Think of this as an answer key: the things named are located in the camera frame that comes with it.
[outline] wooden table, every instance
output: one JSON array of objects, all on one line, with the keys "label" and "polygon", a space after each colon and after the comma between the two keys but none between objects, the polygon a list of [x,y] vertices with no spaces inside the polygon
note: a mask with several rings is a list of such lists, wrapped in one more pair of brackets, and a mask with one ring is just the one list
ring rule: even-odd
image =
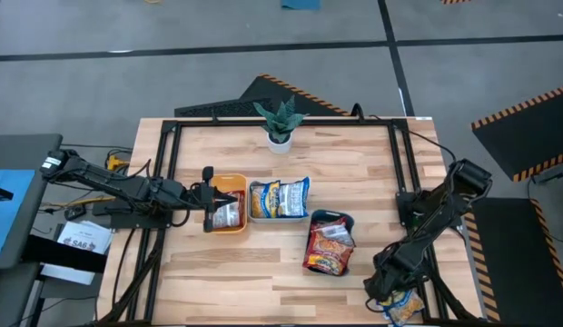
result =
[{"label": "wooden table", "polygon": [[[154,160],[162,120],[141,120],[132,172]],[[410,118],[409,126],[437,139],[431,120]],[[411,185],[400,133],[398,137],[407,185]],[[411,140],[421,185],[435,187],[445,176],[440,149],[419,137]],[[169,138],[163,175],[170,144]],[[242,173],[259,181],[291,182],[310,176],[310,213],[333,210],[356,221],[352,235],[358,247],[350,258],[351,271],[333,277],[302,269],[309,222],[250,223],[241,234],[219,235],[204,233],[202,213],[192,213],[184,227],[166,234],[153,323],[385,322],[381,314],[364,307],[367,295],[362,280],[374,272],[372,256],[405,235],[394,201],[398,187],[386,128],[302,126],[295,131],[287,155],[272,154],[259,127],[184,128],[175,180],[184,185],[196,182],[206,165],[214,166],[216,173]],[[183,215],[177,212],[174,220],[181,221]],[[98,300],[101,316],[111,308],[127,235],[128,231],[120,231],[112,242]],[[118,298],[133,278],[139,241],[137,231],[124,261]],[[481,315],[463,240],[446,231],[434,245],[442,278],[470,312]],[[141,288],[136,317],[143,316],[146,285]],[[432,295],[430,285],[428,292]],[[430,303],[431,315],[437,316],[434,300]],[[420,321],[420,315],[414,319]]]}]

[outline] white pot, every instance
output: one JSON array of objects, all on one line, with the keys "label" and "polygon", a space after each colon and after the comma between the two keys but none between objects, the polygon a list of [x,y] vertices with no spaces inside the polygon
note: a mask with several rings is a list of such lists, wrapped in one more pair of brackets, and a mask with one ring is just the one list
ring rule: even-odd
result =
[{"label": "white pot", "polygon": [[270,135],[266,134],[265,137],[267,138],[267,143],[270,146],[270,150],[272,150],[275,154],[286,154],[290,151],[291,148],[291,140],[293,140],[293,133],[290,134],[290,139],[283,144],[276,144],[270,140]]}]

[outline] succulent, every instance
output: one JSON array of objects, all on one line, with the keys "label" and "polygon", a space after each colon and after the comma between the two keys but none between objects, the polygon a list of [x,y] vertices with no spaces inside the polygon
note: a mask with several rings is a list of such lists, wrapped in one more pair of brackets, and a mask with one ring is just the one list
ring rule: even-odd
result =
[{"label": "succulent", "polygon": [[306,114],[295,114],[295,103],[293,95],[287,103],[280,103],[278,113],[270,113],[263,109],[260,104],[253,103],[255,110],[262,115],[267,124],[262,126],[263,129],[271,136],[272,141],[282,144],[288,140],[291,132],[301,124]]}]

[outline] orange and black warning tape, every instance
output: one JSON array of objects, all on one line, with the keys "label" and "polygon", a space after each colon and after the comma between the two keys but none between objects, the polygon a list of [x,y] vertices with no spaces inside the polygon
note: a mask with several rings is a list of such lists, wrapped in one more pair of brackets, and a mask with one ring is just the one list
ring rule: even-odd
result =
[{"label": "orange and black warning tape", "polygon": [[539,207],[539,202],[534,199],[530,199],[530,201],[532,202],[534,209],[536,209],[536,216],[538,217],[539,223],[542,226],[542,231],[546,236],[546,243],[548,244],[548,250],[552,255],[552,262],[556,267],[556,273],[560,278],[560,284],[562,285],[562,290],[563,290],[563,268],[562,268],[562,264],[560,263],[560,259],[558,258],[558,252],[556,251],[556,247],[554,246],[554,241],[552,240],[552,236],[550,236],[550,233],[548,231],[548,224],[546,223],[546,218],[544,218],[544,213],[542,212],[542,208]]},{"label": "orange and black warning tape", "polygon": [[483,254],[483,246],[479,238],[478,226],[475,222],[473,213],[465,213],[465,226],[467,227],[469,236],[469,245],[473,252],[473,260],[475,262],[475,271],[477,273],[479,289],[481,290],[481,298],[488,320],[491,322],[499,322],[498,304],[495,300],[495,294],[491,287],[491,278],[489,277],[488,266],[485,263],[485,255]]},{"label": "orange and black warning tape", "polygon": [[[492,114],[488,117],[485,117],[483,119],[479,119],[476,122],[471,123],[471,129],[472,130],[477,130],[478,128],[485,126],[487,124],[491,124],[494,122],[497,122],[505,117],[508,117],[511,114],[516,114],[519,112],[524,111],[527,108],[530,108],[536,104],[541,104],[544,101],[547,101],[549,99],[552,99],[556,96],[559,96],[563,94],[563,86],[560,86],[559,88],[549,91],[547,93],[544,93],[542,95],[538,95],[532,99],[529,99],[527,101],[524,101],[520,104],[516,104],[511,106],[510,108],[506,108],[496,114]],[[558,154],[557,156],[546,160],[543,163],[537,163],[535,166],[529,167],[528,169],[520,172],[520,173],[516,173],[513,175],[512,179],[514,182],[520,182],[525,180],[526,178],[541,173],[545,170],[547,170],[548,168],[551,168],[552,166],[555,166],[557,164],[562,164],[563,163],[563,154]]]},{"label": "orange and black warning tape", "polygon": [[317,96],[315,96],[315,95],[309,94],[309,93],[303,91],[302,89],[300,89],[300,88],[298,88],[298,87],[295,87],[295,86],[293,86],[293,85],[291,85],[291,84],[285,83],[285,82],[283,82],[282,80],[275,78],[274,76],[271,76],[271,75],[269,75],[269,74],[260,74],[260,77],[263,77],[263,78],[268,79],[268,80],[270,80],[270,81],[272,81],[272,82],[274,82],[274,83],[276,83],[276,84],[279,84],[279,85],[281,85],[281,86],[283,86],[283,87],[289,89],[290,91],[292,91],[292,92],[294,92],[294,93],[296,93],[296,94],[303,95],[303,96],[305,96],[306,98],[312,100],[313,102],[318,103],[318,104],[320,104],[320,105],[323,105],[323,106],[327,107],[328,109],[330,109],[330,110],[332,110],[332,111],[334,111],[334,112],[336,112],[336,113],[339,113],[339,114],[342,114],[342,115],[345,115],[345,116],[350,116],[349,113],[347,113],[346,111],[340,109],[340,107],[338,107],[338,106],[336,106],[336,105],[334,105],[334,104],[331,104],[331,103],[329,103],[329,102],[327,102],[327,101],[324,101],[324,100],[320,99],[319,97],[317,97]]},{"label": "orange and black warning tape", "polygon": [[454,5],[454,4],[461,4],[470,2],[471,0],[441,0],[444,5]]}]

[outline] potted plant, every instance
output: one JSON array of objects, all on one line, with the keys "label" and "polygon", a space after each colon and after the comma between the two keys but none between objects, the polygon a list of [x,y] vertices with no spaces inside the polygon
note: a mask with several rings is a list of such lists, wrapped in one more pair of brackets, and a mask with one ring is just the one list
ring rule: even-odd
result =
[{"label": "potted plant", "polygon": [[280,103],[277,114],[263,109],[260,104],[253,103],[255,110],[265,118],[266,125],[262,126],[267,132],[270,150],[275,154],[286,154],[291,148],[291,132],[301,124],[306,114],[295,114],[293,95],[287,103]]}]

